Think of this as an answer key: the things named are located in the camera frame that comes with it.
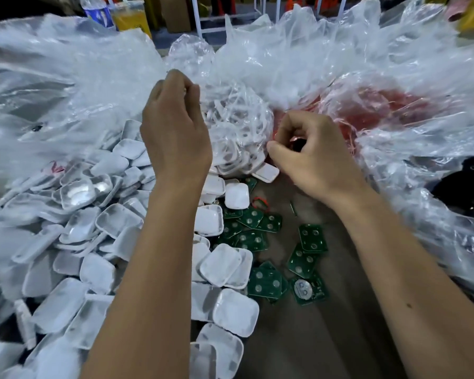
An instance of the finger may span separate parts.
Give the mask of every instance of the finger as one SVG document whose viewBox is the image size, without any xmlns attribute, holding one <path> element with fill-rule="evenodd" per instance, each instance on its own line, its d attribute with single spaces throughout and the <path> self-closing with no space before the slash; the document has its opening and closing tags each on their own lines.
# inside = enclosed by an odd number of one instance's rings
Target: finger
<svg viewBox="0 0 474 379">
<path fill-rule="evenodd" d="M 158 99 L 158 97 L 160 96 L 160 94 L 162 92 L 163 82 L 164 82 L 164 80 L 160 80 L 155 84 L 155 86 L 151 90 L 151 93 L 149 93 L 149 98 L 147 99 L 147 104 L 150 103 L 150 102 L 156 101 Z"/>
<path fill-rule="evenodd" d="M 183 101 L 186 91 L 193 85 L 193 82 L 177 69 L 169 71 L 165 77 L 162 88 L 162 98 L 171 101 Z"/>
<path fill-rule="evenodd" d="M 206 127 L 200 111 L 200 87 L 198 85 L 192 85 L 188 88 L 186 95 L 184 95 L 184 105 L 195 127 Z"/>
<path fill-rule="evenodd" d="M 275 140 L 284 146 L 288 146 L 294 133 L 303 132 L 309 138 L 317 130 L 318 126 L 318 114 L 292 110 L 287 112 L 281 120 Z"/>
<path fill-rule="evenodd" d="M 289 150 L 277 141 L 268 141 L 267 150 L 281 171 L 284 171 L 288 175 L 291 175 L 291 173 L 295 171 L 295 168 L 298 166 L 298 153 Z"/>
</svg>

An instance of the plastic bottle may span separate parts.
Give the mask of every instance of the plastic bottle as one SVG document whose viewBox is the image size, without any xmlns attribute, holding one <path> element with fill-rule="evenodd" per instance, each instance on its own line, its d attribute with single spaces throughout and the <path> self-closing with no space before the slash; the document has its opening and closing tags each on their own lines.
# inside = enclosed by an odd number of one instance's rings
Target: plastic bottle
<svg viewBox="0 0 474 379">
<path fill-rule="evenodd" d="M 114 28 L 111 14 L 104 0 L 81 0 L 81 6 L 90 19 L 106 28 Z"/>
</svg>

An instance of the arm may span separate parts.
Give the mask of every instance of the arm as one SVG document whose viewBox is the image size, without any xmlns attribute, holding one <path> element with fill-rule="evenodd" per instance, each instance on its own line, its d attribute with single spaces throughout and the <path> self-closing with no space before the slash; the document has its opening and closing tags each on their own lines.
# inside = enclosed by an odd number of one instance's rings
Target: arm
<svg viewBox="0 0 474 379">
<path fill-rule="evenodd" d="M 285 147 L 293 134 L 307 136 L 300 153 Z M 367 185 L 339 128 L 328 117 L 291 112 L 267 147 L 346 226 L 411 378 L 474 379 L 474 305 Z"/>
<path fill-rule="evenodd" d="M 140 132 L 157 184 L 81 379 L 188 377 L 191 245 L 212 161 L 199 97 L 197 85 L 171 71 L 155 86 L 142 113 Z"/>
</svg>

